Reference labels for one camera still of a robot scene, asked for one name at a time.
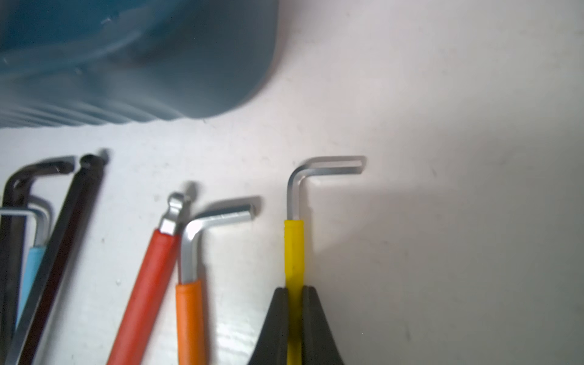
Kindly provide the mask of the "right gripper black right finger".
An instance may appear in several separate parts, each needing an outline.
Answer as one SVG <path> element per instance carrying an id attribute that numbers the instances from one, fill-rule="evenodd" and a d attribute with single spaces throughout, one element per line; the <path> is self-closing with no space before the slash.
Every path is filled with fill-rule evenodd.
<path id="1" fill-rule="evenodd" d="M 315 287 L 307 285 L 302 290 L 301 340 L 302 364 L 344 364 L 318 292 Z"/>

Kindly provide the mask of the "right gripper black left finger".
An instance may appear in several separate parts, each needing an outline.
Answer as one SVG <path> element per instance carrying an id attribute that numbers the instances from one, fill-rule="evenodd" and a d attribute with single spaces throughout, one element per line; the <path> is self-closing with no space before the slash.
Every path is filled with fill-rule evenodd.
<path id="1" fill-rule="evenodd" d="M 290 312 L 288 301 L 288 289 L 276 288 L 248 365 L 287 363 Z"/>

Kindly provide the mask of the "orange sleeved hex key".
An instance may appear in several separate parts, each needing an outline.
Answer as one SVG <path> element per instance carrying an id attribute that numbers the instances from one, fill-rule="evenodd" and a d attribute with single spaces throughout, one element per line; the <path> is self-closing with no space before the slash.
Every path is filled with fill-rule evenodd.
<path id="1" fill-rule="evenodd" d="M 255 208 L 239 205 L 202 212 L 184 227 L 179 242 L 179 281 L 176 292 L 176 328 L 180 364 L 207 364 L 205 295 L 202 280 L 201 237 L 204 231 L 251 221 Z"/>

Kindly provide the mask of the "yellow sleeved hex key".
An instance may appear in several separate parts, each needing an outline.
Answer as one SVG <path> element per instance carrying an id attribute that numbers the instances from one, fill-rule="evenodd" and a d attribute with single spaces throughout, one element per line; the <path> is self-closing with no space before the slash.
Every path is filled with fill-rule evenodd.
<path id="1" fill-rule="evenodd" d="M 302 356 L 301 319 L 302 289 L 305 273 L 305 224 L 301 219 L 301 186 L 311 176 L 361 174 L 363 157 L 318 157 L 305 161 L 287 182 L 287 219 L 284 222 L 284 273 L 289 293 L 289 337 L 287 363 L 300 364 Z"/>

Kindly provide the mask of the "red sleeved hex key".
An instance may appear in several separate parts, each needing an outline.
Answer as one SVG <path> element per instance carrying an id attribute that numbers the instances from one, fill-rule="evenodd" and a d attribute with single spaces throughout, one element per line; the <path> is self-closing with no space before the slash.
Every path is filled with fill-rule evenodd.
<path id="1" fill-rule="evenodd" d="M 108 364 L 140 364 L 155 326 L 173 273 L 179 249 L 179 231 L 190 198 L 171 193 L 167 211 L 153 231 L 122 322 L 116 334 Z"/>

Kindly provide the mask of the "light blue sleeved hex key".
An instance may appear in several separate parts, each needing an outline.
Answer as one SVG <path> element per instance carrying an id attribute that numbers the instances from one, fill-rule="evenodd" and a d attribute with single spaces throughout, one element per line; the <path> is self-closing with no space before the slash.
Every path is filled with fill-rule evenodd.
<path id="1" fill-rule="evenodd" d="M 44 211 L 37 208 L 1 208 L 1 216 L 31 217 L 35 221 L 33 245 L 27 251 L 25 268 L 21 273 L 18 290 L 18 315 L 15 325 L 20 322 L 24 307 L 37 276 L 50 233 L 50 219 Z"/>

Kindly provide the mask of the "long black hex key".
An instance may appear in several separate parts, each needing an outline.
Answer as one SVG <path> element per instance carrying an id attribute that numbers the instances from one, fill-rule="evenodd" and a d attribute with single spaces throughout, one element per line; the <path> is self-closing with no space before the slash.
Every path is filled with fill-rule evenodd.
<path id="1" fill-rule="evenodd" d="M 24 306 L 6 364 L 33 363 L 71 254 L 85 235 L 103 181 L 106 161 L 100 155 L 85 155 L 80 159 L 80 165 Z"/>

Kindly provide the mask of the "teal plastic storage box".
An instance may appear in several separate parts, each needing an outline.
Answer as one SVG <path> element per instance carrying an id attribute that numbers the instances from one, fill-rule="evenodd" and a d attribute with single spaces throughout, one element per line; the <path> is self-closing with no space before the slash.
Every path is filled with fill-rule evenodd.
<path id="1" fill-rule="evenodd" d="M 272 64 L 277 1 L 3 1 L 1 125 L 206 119 Z"/>

